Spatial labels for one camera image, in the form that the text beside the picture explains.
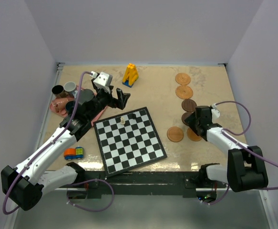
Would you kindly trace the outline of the black white chessboard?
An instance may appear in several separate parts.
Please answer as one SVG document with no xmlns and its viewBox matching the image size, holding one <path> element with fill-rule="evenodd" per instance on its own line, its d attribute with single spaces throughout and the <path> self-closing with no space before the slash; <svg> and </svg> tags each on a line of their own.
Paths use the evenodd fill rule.
<svg viewBox="0 0 278 229">
<path fill-rule="evenodd" d="M 167 158 L 147 107 L 94 123 L 106 177 L 112 177 Z"/>
</svg>

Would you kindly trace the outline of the dark wooden coaster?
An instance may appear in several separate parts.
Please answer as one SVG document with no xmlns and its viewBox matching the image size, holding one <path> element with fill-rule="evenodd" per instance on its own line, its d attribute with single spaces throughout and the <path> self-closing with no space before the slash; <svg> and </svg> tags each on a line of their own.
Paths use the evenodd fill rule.
<svg viewBox="0 0 278 229">
<path fill-rule="evenodd" d="M 197 107 L 197 104 L 194 100 L 192 99 L 185 99 L 181 103 L 182 109 L 186 112 L 194 112 L 195 108 Z"/>
<path fill-rule="evenodd" d="M 183 124 L 188 125 L 187 122 L 185 121 L 190 115 L 192 114 L 192 112 L 185 112 L 183 113 L 181 120 L 183 122 Z"/>
</svg>

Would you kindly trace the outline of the light wooden coaster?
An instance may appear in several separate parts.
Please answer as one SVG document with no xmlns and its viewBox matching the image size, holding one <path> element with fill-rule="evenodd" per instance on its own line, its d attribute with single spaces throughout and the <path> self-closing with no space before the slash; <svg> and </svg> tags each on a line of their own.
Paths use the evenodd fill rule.
<svg viewBox="0 0 278 229">
<path fill-rule="evenodd" d="M 172 142 L 180 142 L 184 138 L 184 132 L 180 127 L 172 126 L 167 130 L 167 138 Z"/>
<path fill-rule="evenodd" d="M 198 136 L 191 128 L 187 129 L 187 137 L 192 141 L 200 141 L 202 137 Z"/>
</svg>

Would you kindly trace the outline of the woven rattan coaster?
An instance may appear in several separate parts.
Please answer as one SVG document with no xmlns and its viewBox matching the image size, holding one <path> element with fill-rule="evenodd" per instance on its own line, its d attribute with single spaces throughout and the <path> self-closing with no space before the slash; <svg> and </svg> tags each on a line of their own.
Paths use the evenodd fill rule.
<svg viewBox="0 0 278 229">
<path fill-rule="evenodd" d="M 175 76 L 175 81 L 180 85 L 188 85 L 191 82 L 191 77 L 186 73 L 178 73 Z"/>
<path fill-rule="evenodd" d="M 187 85 L 180 85 L 176 88 L 175 94 L 180 99 L 190 99 L 194 95 L 194 92 L 191 87 Z"/>
</svg>

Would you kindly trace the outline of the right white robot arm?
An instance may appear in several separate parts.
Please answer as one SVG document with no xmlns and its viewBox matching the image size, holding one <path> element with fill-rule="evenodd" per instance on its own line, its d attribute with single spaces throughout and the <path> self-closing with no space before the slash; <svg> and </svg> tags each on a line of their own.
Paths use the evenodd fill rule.
<svg viewBox="0 0 278 229">
<path fill-rule="evenodd" d="M 185 119 L 189 128 L 205 141 L 215 145 L 227 156 L 227 165 L 218 163 L 202 165 L 198 181 L 203 187 L 210 187 L 215 181 L 229 184 L 234 192 L 260 189 L 268 186 L 262 150 L 258 146 L 243 144 L 225 133 L 223 127 L 213 123 L 219 116 L 214 106 L 198 106 Z"/>
</svg>

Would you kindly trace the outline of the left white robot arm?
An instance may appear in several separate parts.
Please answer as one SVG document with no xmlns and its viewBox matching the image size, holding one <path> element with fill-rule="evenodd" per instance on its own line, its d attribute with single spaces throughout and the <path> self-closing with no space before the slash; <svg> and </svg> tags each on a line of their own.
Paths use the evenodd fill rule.
<svg viewBox="0 0 278 229">
<path fill-rule="evenodd" d="M 5 166 L 1 171 L 1 186 L 5 194 L 2 211 L 5 215 L 14 211 L 7 211 L 7 200 L 11 199 L 24 211 L 32 209 L 43 195 L 58 187 L 72 184 L 80 187 L 85 182 L 84 170 L 76 163 L 70 163 L 45 178 L 45 170 L 71 145 L 79 141 L 92 127 L 92 120 L 105 108 L 123 110 L 131 96 L 116 89 L 117 98 L 112 90 L 90 89 L 78 92 L 73 101 L 69 115 L 66 116 L 50 137 L 30 157 L 15 167 Z"/>
</svg>

